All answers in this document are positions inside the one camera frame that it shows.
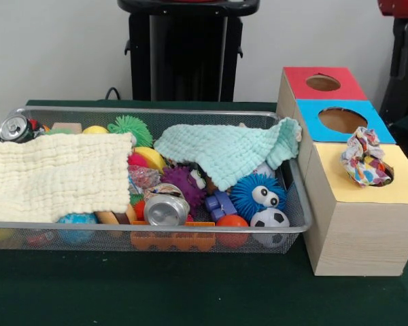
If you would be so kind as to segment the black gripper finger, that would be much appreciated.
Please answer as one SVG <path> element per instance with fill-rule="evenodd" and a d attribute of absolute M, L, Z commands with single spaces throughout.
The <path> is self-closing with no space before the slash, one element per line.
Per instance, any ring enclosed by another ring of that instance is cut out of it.
<path fill-rule="evenodd" d="M 392 62 L 390 66 L 390 76 L 397 77 L 399 74 L 401 52 L 405 44 L 405 29 L 407 20 L 404 18 L 395 18 L 393 24 L 394 45 L 392 51 Z"/>

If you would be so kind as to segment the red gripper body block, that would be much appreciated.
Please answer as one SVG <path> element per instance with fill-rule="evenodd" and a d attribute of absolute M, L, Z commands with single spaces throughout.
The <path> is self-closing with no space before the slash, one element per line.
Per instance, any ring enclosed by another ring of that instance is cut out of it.
<path fill-rule="evenodd" d="M 408 16 L 408 0 L 378 0 L 377 4 L 384 16 Z"/>

